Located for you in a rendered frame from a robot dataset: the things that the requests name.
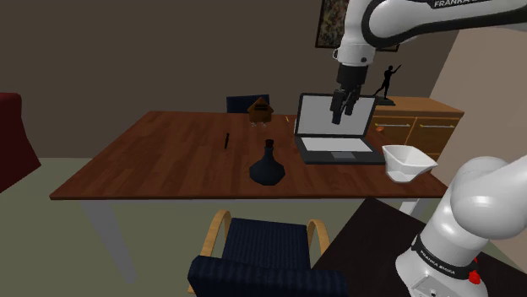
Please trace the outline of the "wooden sideboard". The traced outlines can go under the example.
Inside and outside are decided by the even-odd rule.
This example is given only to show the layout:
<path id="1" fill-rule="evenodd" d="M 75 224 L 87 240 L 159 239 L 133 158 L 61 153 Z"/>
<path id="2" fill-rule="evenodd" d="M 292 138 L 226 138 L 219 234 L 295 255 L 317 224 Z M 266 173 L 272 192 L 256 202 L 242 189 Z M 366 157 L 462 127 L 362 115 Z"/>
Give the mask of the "wooden sideboard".
<path id="1" fill-rule="evenodd" d="M 394 105 L 378 105 L 370 126 L 384 127 L 392 144 L 410 145 L 438 160 L 463 111 L 425 97 L 392 96 Z"/>

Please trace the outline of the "dark blue flask vase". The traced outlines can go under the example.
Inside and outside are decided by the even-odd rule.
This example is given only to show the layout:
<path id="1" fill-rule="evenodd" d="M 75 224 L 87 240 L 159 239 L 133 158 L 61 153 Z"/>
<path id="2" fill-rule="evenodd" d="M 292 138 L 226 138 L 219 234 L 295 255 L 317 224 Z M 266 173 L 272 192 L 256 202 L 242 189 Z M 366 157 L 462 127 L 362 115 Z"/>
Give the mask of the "dark blue flask vase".
<path id="1" fill-rule="evenodd" d="M 263 157 L 250 166 L 250 178 L 263 186 L 274 186 L 285 177 L 285 168 L 274 159 L 274 140 L 266 139 Z"/>

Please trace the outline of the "black human figure statue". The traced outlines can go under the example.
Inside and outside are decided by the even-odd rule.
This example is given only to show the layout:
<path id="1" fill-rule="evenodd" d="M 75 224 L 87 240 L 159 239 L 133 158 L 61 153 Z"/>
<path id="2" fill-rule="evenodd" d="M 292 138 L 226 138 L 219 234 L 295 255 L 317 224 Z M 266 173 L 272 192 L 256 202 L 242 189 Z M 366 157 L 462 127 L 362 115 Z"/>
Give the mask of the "black human figure statue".
<path id="1" fill-rule="evenodd" d="M 388 69 L 384 71 L 383 82 L 381 87 L 373 94 L 378 99 L 378 105 L 394 105 L 394 102 L 388 98 L 388 89 L 390 86 L 391 77 L 399 70 L 400 66 L 394 68 L 392 65 L 388 66 Z"/>

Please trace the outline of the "framed wall picture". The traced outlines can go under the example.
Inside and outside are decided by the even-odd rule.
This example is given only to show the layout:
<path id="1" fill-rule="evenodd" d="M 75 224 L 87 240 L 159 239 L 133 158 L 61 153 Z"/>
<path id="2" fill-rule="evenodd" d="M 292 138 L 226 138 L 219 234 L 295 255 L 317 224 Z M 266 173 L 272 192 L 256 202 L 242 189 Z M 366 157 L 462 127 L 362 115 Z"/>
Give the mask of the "framed wall picture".
<path id="1" fill-rule="evenodd" d="M 345 16 L 350 0 L 322 0 L 316 48 L 337 49 L 345 31 Z"/>

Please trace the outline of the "white angular bowl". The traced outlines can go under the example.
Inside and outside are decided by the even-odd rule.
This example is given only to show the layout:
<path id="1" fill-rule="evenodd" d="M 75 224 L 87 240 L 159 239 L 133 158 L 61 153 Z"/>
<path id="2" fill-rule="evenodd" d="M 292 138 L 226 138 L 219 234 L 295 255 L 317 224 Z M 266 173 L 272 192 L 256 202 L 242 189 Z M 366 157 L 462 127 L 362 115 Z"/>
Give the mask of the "white angular bowl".
<path id="1" fill-rule="evenodd" d="M 437 162 L 418 148 L 408 145 L 382 146 L 385 170 L 396 183 L 407 183 L 437 167 Z"/>

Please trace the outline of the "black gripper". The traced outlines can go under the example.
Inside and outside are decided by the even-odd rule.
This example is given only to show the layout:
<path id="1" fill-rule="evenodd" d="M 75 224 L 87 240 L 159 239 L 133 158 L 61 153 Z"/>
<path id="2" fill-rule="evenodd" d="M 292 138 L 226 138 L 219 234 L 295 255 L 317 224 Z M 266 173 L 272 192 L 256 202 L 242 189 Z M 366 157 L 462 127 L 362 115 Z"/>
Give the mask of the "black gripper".
<path id="1" fill-rule="evenodd" d="M 337 73 L 337 83 L 340 89 L 333 93 L 330 110 L 332 111 L 332 123 L 339 125 L 342 116 L 343 106 L 346 116 L 351 116 L 356 102 L 360 98 L 362 85 L 366 81 L 368 66 L 346 66 L 339 65 Z"/>

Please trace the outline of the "brown wooden table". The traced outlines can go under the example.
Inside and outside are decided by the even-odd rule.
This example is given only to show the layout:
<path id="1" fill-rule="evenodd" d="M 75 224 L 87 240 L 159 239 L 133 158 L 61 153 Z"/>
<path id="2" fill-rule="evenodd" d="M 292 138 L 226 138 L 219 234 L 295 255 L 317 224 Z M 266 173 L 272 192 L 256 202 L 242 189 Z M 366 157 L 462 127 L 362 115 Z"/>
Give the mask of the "brown wooden table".
<path id="1" fill-rule="evenodd" d="M 408 213 L 441 197 L 445 185 L 424 174 L 409 183 L 391 181 L 381 165 L 306 165 L 294 143 L 292 120 L 276 116 L 252 127 L 245 114 L 151 111 L 98 153 L 51 194 L 78 201 L 126 282 L 137 273 L 113 213 L 114 203 L 328 202 L 340 199 L 399 200 Z M 224 149 L 225 135 L 229 143 Z M 274 159 L 285 177 L 263 186 L 249 176 L 274 140 Z"/>

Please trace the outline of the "dark blue chair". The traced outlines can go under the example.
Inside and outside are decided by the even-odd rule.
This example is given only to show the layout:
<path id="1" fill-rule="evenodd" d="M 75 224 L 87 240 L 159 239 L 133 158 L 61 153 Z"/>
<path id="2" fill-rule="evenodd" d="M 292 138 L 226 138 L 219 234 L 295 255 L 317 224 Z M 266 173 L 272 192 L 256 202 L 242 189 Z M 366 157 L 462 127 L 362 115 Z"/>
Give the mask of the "dark blue chair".
<path id="1" fill-rule="evenodd" d="M 227 113 L 247 113 L 247 109 L 258 99 L 263 98 L 267 104 L 270 104 L 268 94 L 252 94 L 240 96 L 227 96 L 226 112 Z"/>

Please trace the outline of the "open black laptop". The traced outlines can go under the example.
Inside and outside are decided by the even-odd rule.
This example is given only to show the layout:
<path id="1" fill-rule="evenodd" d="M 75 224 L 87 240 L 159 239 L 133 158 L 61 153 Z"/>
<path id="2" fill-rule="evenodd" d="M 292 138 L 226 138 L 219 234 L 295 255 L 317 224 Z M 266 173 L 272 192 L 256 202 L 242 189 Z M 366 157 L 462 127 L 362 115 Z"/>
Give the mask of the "open black laptop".
<path id="1" fill-rule="evenodd" d="M 330 94 L 302 94 L 295 121 L 295 141 L 307 165 L 384 165 L 366 135 L 376 99 L 362 96 L 352 113 L 334 124 Z"/>

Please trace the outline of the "brown house-shaped box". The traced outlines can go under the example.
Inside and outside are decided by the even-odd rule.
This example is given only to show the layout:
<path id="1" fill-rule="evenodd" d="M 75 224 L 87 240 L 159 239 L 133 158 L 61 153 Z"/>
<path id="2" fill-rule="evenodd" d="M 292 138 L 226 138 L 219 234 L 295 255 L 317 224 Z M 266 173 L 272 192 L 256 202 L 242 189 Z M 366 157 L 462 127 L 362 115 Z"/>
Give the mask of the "brown house-shaped box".
<path id="1" fill-rule="evenodd" d="M 253 127 L 256 127 L 259 122 L 266 127 L 266 124 L 272 121 L 274 110 L 263 97 L 260 97 L 247 109 L 247 112 Z"/>

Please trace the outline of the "dark robot stand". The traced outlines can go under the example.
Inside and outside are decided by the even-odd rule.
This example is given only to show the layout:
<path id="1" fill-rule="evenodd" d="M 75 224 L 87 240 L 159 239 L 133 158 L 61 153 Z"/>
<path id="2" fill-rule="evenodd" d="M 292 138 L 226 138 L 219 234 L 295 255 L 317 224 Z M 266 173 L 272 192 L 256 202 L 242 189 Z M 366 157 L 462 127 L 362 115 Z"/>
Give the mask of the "dark robot stand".
<path id="1" fill-rule="evenodd" d="M 425 224 L 368 198 L 317 260 L 315 270 L 344 275 L 350 297 L 410 297 L 395 268 Z M 478 273 L 489 297 L 527 297 L 527 274 L 482 252 Z"/>

